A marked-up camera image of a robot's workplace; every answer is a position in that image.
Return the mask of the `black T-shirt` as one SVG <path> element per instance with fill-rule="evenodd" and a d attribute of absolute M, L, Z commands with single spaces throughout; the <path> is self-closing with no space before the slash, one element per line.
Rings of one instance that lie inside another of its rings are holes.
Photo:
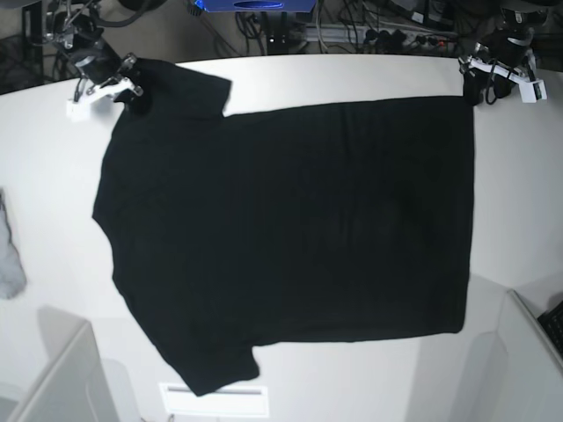
<path fill-rule="evenodd" d="M 93 207 L 113 281 L 197 396 L 256 346 L 464 327 L 474 114 L 458 96 L 225 116 L 229 80 L 140 60 Z"/>

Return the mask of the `blue box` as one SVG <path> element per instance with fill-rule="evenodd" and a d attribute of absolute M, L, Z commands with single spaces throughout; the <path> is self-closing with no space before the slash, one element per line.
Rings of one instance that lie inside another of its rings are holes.
<path fill-rule="evenodd" d="M 201 0 L 194 4 L 207 12 L 310 12 L 316 0 Z"/>

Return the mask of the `white power strip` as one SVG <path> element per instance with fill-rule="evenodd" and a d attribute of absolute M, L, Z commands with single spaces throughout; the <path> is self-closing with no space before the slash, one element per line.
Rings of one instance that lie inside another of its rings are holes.
<path fill-rule="evenodd" d="M 426 31 L 423 28 L 415 28 L 413 26 L 382 26 L 382 27 L 369 27 L 366 25 L 322 25 L 317 28 L 314 25 L 306 25 L 300 31 L 300 35 L 304 41 L 316 43 L 319 39 L 326 45 L 337 43 L 362 45 L 365 40 L 369 42 L 375 41 L 380 33 L 384 35 L 393 35 L 399 33 L 405 35 L 407 43 L 414 42 L 417 37 L 433 38 L 433 39 L 454 39 L 457 35 L 451 32 L 432 32 Z"/>

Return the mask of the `grey cloth at edge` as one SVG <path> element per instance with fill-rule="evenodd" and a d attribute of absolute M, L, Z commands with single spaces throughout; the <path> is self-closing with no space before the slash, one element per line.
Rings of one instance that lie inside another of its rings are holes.
<path fill-rule="evenodd" d="M 8 220 L 1 191 L 1 298 L 11 300 L 23 293 L 27 278 L 16 245 L 13 242 L 11 226 Z"/>

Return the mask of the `black keyboard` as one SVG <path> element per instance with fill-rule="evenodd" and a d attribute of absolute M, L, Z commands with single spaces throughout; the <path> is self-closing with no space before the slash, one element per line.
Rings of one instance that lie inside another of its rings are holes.
<path fill-rule="evenodd" d="M 545 312 L 538 319 L 547 337 L 559 352 L 563 353 L 563 302 Z"/>

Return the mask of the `white partition panel left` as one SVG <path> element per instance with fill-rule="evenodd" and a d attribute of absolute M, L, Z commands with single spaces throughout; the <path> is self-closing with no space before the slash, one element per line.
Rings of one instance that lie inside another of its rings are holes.
<path fill-rule="evenodd" d="M 127 369 L 101 356 L 91 322 L 44 306 L 1 324 L 3 421 L 139 421 Z"/>

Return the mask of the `white partition panel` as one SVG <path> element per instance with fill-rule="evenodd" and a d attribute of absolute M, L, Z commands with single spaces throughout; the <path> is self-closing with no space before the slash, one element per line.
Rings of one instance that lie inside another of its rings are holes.
<path fill-rule="evenodd" d="M 101 356 L 91 322 L 44 306 L 1 324 L 3 421 L 139 421 L 127 369 Z"/>
<path fill-rule="evenodd" d="M 460 421 L 562 420 L 562 359 L 516 291 L 472 345 L 457 398 Z"/>

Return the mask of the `white partition panel right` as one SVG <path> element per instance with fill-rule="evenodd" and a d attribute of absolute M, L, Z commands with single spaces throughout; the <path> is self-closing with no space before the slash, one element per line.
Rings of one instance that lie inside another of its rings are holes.
<path fill-rule="evenodd" d="M 562 359 L 516 291 L 472 345 L 457 398 L 460 421 L 562 420 Z"/>

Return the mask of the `white table slot plate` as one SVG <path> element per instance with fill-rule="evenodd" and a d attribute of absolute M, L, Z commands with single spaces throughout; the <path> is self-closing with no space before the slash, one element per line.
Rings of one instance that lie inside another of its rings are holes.
<path fill-rule="evenodd" d="M 159 383 L 165 410 L 176 416 L 211 418 L 268 418 L 266 387 L 229 386 L 202 397 L 185 384 Z"/>

